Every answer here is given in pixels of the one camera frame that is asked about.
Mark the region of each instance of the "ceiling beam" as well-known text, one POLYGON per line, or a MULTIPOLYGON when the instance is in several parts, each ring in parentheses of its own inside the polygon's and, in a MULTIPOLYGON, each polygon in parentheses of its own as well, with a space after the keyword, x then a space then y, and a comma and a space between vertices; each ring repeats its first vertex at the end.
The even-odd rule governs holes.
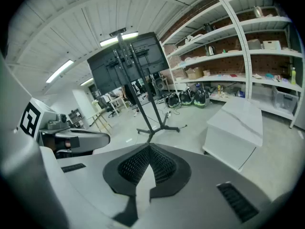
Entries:
POLYGON ((192 4, 190 4, 187 8, 183 8, 178 13, 173 16, 165 26, 163 26, 162 30, 158 32, 159 38, 163 37, 164 34, 173 26, 173 24, 178 21, 183 15, 185 15, 188 11, 190 11, 194 6, 196 6, 199 2, 203 0, 196 0, 192 4))
MULTIPOLYGON (((27 39, 25 44, 22 46, 20 51, 17 54, 16 62, 20 62, 22 60, 22 57, 28 52, 28 50, 31 48, 31 45, 36 42, 36 40, 39 38, 40 35, 42 35, 47 29, 49 29, 51 26, 56 24, 56 21, 64 18, 67 16, 67 14, 71 14, 74 11, 84 8, 88 6, 89 4, 96 3, 101 0, 78 0, 62 10, 58 11, 57 13, 53 14, 50 18, 48 18, 34 33, 27 39)), ((171 2, 175 5, 180 6, 186 6, 186 4, 176 1, 176 0, 163 0, 166 2, 171 2)))
POLYGON ((19 63, 15 63, 15 62, 6 62, 7 65, 10 65, 10 66, 13 66, 14 67, 14 72, 16 72, 16 70, 18 68, 26 68, 26 69, 31 69, 31 70, 34 70, 34 71, 42 71, 44 73, 54 73, 52 71, 48 71, 48 70, 44 70, 42 68, 39 68, 39 67, 35 67, 35 66, 32 66, 32 65, 27 65, 27 64, 19 64, 19 63))
POLYGON ((147 8, 148 8, 148 6, 149 6, 150 3, 151 3, 151 0, 148 0, 147 3, 146 3, 146 5, 145 5, 145 8, 143 9, 143 12, 142 12, 141 17, 140 17, 140 20, 139 20, 139 24, 138 24, 137 31, 139 31, 139 27, 140 27, 141 21, 142 21, 142 19, 143 19, 143 17, 144 17, 144 14, 146 13, 146 10, 147 10, 147 8))

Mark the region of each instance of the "ceiling light fixture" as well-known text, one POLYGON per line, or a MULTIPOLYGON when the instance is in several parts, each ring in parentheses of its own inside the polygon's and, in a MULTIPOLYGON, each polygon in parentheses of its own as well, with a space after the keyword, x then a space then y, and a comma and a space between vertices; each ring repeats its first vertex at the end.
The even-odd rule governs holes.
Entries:
POLYGON ((68 60, 66 63, 64 63, 51 77, 47 80, 47 83, 50 83, 55 79, 56 76, 58 76, 61 72, 63 72, 66 68, 69 67, 69 65, 73 64, 72 60, 68 60))
POLYGON ((84 86, 85 84, 87 84, 87 83, 89 83, 89 82, 91 82, 91 81, 93 81, 93 78, 90 78, 89 80, 83 82, 83 83, 81 84, 81 86, 84 86))
POLYGON ((129 33, 129 34, 126 34, 126 35, 122 35, 122 38, 125 40, 125 39, 131 38, 131 37, 136 37, 138 35, 139 35, 138 32, 133 32, 133 33, 129 33))
MULTIPOLYGON (((122 38, 125 40, 125 39, 131 38, 131 37, 135 37, 138 34, 139 34, 138 32, 133 32, 133 33, 125 34, 125 35, 122 35, 122 38)), ((102 41, 102 42, 100 42, 100 45, 101 45, 101 47, 103 47, 103 46, 106 46, 106 45, 108 45, 110 43, 114 43, 114 42, 118 42, 118 38, 117 37, 112 37, 110 39, 102 41)))
POLYGON ((105 41, 100 42, 101 47, 106 46, 110 43, 118 42, 118 39, 116 37, 112 37, 110 39, 107 39, 105 41))

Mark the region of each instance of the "cardboard box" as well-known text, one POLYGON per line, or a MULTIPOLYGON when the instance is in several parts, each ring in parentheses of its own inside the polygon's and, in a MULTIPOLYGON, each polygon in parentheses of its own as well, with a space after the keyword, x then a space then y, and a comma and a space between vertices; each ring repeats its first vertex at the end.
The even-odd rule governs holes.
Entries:
POLYGON ((189 77, 189 80, 195 80, 200 77, 203 77, 203 72, 200 68, 188 69, 185 71, 189 77))
POLYGON ((204 74, 204 76, 210 76, 211 75, 210 70, 203 71, 203 74, 204 74))

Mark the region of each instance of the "white wall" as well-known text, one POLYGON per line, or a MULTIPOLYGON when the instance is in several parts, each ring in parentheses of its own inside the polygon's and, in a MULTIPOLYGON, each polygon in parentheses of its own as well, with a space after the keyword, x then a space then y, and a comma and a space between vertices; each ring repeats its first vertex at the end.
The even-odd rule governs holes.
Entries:
POLYGON ((88 118, 95 113, 95 110, 91 104, 91 101, 89 100, 89 96, 85 93, 83 88, 73 89, 72 92, 76 102, 78 103, 78 106, 81 109, 81 112, 88 120, 88 124, 91 125, 93 123, 93 118, 88 118))
POLYGON ((71 90, 66 90, 60 94, 57 94, 57 97, 54 103, 50 106, 55 112, 60 114, 65 114, 68 119, 68 114, 71 113, 71 110, 79 108, 78 103, 71 90))

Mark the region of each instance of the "office chair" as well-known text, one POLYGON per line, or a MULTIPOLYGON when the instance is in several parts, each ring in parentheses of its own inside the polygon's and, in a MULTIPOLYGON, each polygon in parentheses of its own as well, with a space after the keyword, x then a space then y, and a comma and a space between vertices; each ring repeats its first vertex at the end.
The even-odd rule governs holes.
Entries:
POLYGON ((110 103, 107 103, 106 100, 105 100, 103 97, 100 97, 100 98, 98 99, 98 101, 99 101, 99 106, 101 107, 101 109, 105 108, 107 112, 110 112, 110 111, 111 111, 110 115, 108 115, 108 118, 109 118, 111 115, 113 116, 113 115, 115 114, 115 111, 114 111, 113 107, 111 106, 111 104, 110 104, 110 103))

